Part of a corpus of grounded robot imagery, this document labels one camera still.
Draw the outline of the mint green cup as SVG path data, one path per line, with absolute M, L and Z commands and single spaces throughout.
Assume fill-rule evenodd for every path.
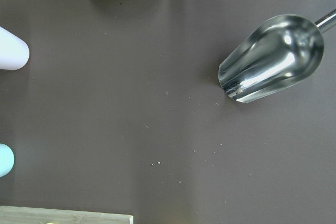
M 0 177 L 7 175 L 14 166 L 14 153 L 12 149 L 5 145 L 0 144 Z

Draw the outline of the steel metal scoop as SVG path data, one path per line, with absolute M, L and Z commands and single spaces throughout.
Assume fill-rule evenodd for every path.
M 294 86 L 320 66 L 322 34 L 334 26 L 335 11 L 317 22 L 295 14 L 268 19 L 219 65 L 220 87 L 249 103 Z

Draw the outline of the pink plastic cup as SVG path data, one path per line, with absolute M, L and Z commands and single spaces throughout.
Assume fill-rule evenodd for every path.
M 1 27 L 1 70 L 18 70 L 29 59 L 27 44 Z

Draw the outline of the bamboo cutting board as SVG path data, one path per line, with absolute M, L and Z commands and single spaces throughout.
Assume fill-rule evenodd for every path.
M 132 215 L 1 206 L 1 223 L 133 223 Z

